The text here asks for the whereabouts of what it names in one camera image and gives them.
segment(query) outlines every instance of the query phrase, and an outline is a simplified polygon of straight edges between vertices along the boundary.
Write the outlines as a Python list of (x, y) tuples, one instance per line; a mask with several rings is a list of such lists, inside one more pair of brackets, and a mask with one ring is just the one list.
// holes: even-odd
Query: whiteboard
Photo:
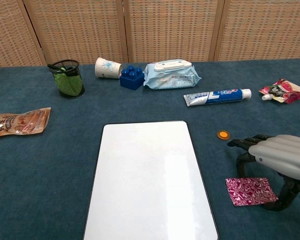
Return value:
[(184, 121), (104, 126), (83, 239), (218, 239)]

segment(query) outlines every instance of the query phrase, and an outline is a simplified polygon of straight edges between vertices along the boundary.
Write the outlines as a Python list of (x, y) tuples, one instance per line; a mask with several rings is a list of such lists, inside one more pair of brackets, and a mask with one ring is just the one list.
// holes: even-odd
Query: woven panel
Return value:
[(28, 28), (23, 11), (16, 0), (0, 0), (0, 67), (43, 64), (36, 46), (39, 44), (30, 34), (33, 29)]
[(80, 64), (94, 64), (98, 57), (123, 61), (117, 1), (26, 0), (25, 3), (47, 62), (74, 59)]
[(207, 61), (217, 0), (124, 0), (130, 62)]
[(231, 0), (219, 52), (219, 61), (300, 58), (300, 0)]

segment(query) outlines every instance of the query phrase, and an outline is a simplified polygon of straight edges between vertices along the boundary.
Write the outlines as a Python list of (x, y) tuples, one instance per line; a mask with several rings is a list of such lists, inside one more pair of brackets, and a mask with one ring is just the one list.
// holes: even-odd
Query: paper cup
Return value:
[(95, 62), (94, 72), (99, 78), (118, 79), (121, 74), (121, 70), (121, 64), (114, 61), (98, 57)]

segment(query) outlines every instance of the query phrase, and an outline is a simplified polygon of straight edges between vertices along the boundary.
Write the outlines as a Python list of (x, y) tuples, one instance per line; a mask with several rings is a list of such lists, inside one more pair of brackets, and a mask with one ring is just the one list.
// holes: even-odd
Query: pink patterned cloth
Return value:
[(266, 177), (227, 178), (225, 183), (235, 206), (259, 205), (278, 199)]

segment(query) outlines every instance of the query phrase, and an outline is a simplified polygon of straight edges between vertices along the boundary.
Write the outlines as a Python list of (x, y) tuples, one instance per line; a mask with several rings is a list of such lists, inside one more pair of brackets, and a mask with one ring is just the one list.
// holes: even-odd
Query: blue lego block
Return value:
[(134, 66), (128, 66), (126, 69), (121, 71), (120, 85), (127, 89), (136, 90), (141, 85), (144, 84), (145, 74), (142, 72), (142, 69)]

